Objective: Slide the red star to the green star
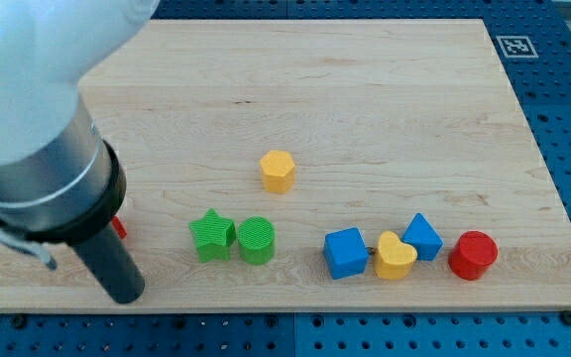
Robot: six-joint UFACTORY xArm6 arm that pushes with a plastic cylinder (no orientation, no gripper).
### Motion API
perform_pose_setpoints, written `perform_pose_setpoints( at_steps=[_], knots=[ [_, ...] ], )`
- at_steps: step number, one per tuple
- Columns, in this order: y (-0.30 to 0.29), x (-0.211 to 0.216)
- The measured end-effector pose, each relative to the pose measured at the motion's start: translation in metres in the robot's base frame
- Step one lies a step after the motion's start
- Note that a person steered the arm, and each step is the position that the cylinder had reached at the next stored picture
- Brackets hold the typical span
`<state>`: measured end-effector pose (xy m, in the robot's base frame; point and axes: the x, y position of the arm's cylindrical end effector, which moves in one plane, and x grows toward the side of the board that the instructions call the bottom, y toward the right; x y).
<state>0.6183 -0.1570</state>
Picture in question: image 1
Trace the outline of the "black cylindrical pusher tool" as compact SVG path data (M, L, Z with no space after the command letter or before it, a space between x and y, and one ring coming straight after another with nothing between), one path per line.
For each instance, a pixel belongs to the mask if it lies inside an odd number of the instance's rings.
M93 205L55 228L31 232L30 241L64 243L71 248L105 292L117 303L130 303L141 296L145 278L111 224L126 193L126 176L113 148L102 143L110 161L106 187Z

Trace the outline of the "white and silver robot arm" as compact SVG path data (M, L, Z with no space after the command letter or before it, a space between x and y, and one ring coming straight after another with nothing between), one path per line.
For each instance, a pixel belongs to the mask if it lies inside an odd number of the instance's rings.
M145 280L112 219L126 177L79 91L132 39L158 0L0 1L0 243L57 265L69 246L116 302Z

